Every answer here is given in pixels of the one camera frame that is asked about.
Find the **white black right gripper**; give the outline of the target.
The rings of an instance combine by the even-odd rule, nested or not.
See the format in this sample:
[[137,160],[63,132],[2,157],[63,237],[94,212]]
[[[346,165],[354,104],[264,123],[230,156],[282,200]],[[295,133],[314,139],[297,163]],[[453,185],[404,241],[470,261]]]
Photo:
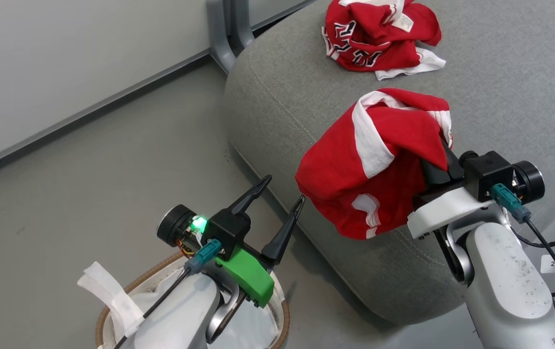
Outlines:
[[511,230],[511,220],[529,221],[527,204],[544,197],[543,176],[529,161],[459,160],[446,142],[445,154],[446,171],[421,162],[425,190],[414,197],[407,221],[414,239],[494,209],[499,212],[494,222]]

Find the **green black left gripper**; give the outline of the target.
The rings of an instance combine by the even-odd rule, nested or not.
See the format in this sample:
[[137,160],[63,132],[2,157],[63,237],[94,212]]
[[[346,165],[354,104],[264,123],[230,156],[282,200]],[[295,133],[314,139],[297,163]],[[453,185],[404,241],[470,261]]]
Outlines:
[[[229,212],[233,215],[244,214],[247,208],[262,195],[271,180],[271,175],[260,179],[228,207]],[[262,248],[261,255],[265,258],[267,267],[275,267],[282,261],[305,202],[306,197],[300,196],[291,208],[284,225]],[[210,224],[209,220],[196,215],[195,212],[180,204],[163,216],[157,228],[157,236],[169,246],[179,248],[184,256],[191,258],[209,243],[209,237],[203,238],[203,234],[210,227],[217,227],[217,225]],[[270,272],[256,256],[246,250],[242,241],[235,241],[233,236],[227,234],[222,236],[225,239],[220,240],[221,249],[214,254],[213,261],[218,267],[225,268],[226,274],[242,288],[246,297],[254,305],[266,307],[275,287],[275,281]]]

